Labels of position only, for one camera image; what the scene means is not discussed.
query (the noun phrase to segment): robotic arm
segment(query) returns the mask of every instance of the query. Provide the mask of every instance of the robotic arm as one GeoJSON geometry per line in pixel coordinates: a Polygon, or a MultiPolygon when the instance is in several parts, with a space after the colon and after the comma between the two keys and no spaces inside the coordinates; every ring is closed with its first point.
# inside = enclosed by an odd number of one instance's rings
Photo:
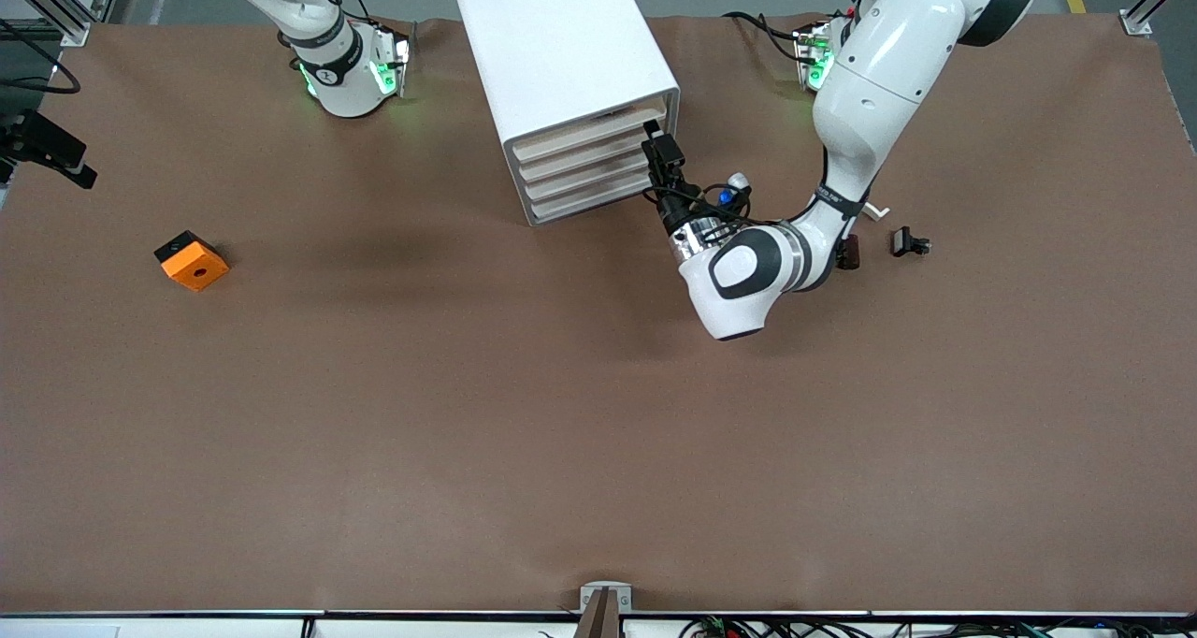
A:
{"type": "Polygon", "coordinates": [[[338,117],[372,113],[402,96],[406,36],[370,19],[348,19],[338,0],[248,0],[278,25],[299,57],[308,92],[338,117]]]}
{"type": "Polygon", "coordinates": [[[825,162],[820,186],[791,220],[739,217],[752,192],[743,175],[718,186],[718,203],[707,203],[685,182],[685,159],[672,136],[646,127],[657,212],[711,336],[755,334],[782,293],[808,292],[827,279],[873,178],[954,47],[991,44],[1031,1],[856,0],[855,16],[800,34],[800,44],[818,47],[819,60],[802,74],[806,87],[818,91],[814,126],[825,162]]]}

